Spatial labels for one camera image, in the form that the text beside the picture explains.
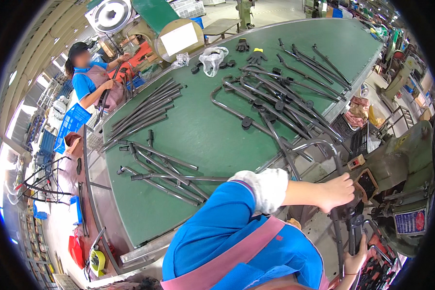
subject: hand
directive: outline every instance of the hand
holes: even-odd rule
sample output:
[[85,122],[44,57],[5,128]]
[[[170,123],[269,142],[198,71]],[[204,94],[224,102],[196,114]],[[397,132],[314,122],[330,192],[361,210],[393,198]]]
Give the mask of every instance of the hand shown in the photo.
[[321,211],[328,213],[332,208],[347,204],[354,199],[353,180],[348,173],[343,173],[326,183],[319,183],[321,195],[319,205]]
[[115,85],[114,79],[109,79],[102,84],[102,86],[105,90],[112,89],[114,85]]
[[365,240],[366,236],[362,234],[360,250],[356,255],[352,256],[350,253],[345,252],[345,274],[357,274],[361,270],[367,258],[367,244]]
[[120,57],[118,57],[118,60],[124,62],[124,61],[128,61],[132,58],[132,56],[130,55],[130,53],[125,53],[123,55],[121,55]]

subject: red plastic bag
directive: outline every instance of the red plastic bag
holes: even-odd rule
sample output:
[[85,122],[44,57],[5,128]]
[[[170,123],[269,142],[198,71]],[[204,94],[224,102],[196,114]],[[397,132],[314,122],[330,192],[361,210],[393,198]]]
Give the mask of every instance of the red plastic bag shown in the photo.
[[79,268],[84,269],[85,263],[84,258],[82,257],[82,248],[79,244],[79,236],[77,235],[77,229],[74,230],[74,235],[70,236],[68,242],[68,252],[73,258],[74,262],[79,266]]

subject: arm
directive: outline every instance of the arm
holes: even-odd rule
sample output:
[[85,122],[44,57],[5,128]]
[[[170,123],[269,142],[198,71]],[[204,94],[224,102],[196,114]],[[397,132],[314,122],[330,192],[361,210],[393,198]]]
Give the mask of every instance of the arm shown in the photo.
[[81,104],[81,106],[84,109],[87,109],[88,107],[90,107],[90,105],[92,105],[102,95],[102,93],[107,89],[107,85],[106,85],[107,82],[105,82],[104,84],[99,86],[98,89],[96,89],[90,95],[83,97],[79,101],[79,104]]
[[344,173],[326,183],[289,181],[282,205],[318,206],[323,212],[327,213],[332,208],[353,200],[353,192],[353,180],[350,179],[348,173]]
[[117,59],[113,60],[112,62],[110,62],[108,64],[108,66],[106,67],[107,72],[109,72],[110,70],[115,68],[117,65],[119,65],[125,61],[128,61],[130,58],[131,58],[131,55],[128,53],[121,55],[120,57],[118,57]]

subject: machine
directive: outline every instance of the machine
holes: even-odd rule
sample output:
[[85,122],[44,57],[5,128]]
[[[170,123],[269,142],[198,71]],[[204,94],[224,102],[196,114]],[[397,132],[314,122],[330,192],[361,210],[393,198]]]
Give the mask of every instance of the machine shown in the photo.
[[[160,60],[167,62],[175,61],[178,53],[192,52],[204,46],[200,26],[195,21],[180,19],[166,1],[151,5],[141,0],[93,0],[87,8],[85,16],[109,57],[124,52],[134,55],[139,48],[137,36],[147,41]],[[173,34],[177,36],[177,32],[181,34],[181,40],[192,39],[188,43],[174,41]]]
[[430,222],[435,191],[432,136],[431,124],[420,121],[401,137],[392,136],[350,172],[358,189],[356,213],[370,201],[371,218],[388,246],[406,257],[416,256]]
[[378,95],[385,105],[393,112],[398,104],[395,102],[395,96],[399,90],[406,84],[406,81],[411,74],[412,70],[417,70],[419,73],[423,73],[418,61],[412,56],[408,56],[406,61],[400,65],[401,69],[396,73],[391,83],[385,89],[380,89]]

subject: person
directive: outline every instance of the person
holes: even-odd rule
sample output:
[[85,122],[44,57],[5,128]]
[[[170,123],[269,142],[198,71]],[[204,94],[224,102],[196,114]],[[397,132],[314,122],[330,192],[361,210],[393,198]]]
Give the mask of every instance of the person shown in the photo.
[[[283,169],[240,171],[221,184],[176,232],[163,260],[165,290],[327,289],[323,260],[295,226],[274,216],[279,206],[312,205],[322,212],[354,198],[345,173],[326,183],[289,181]],[[338,290],[351,287],[366,259],[345,253]]]
[[104,110],[112,112],[123,100],[123,86],[108,76],[108,71],[114,69],[131,56],[128,53],[118,57],[116,60],[106,63],[91,61],[88,52],[88,44],[76,42],[70,48],[68,60],[64,64],[66,75],[72,79],[72,84],[79,99],[79,104],[87,109],[92,104],[99,105],[100,96],[105,90],[110,90],[106,96]]

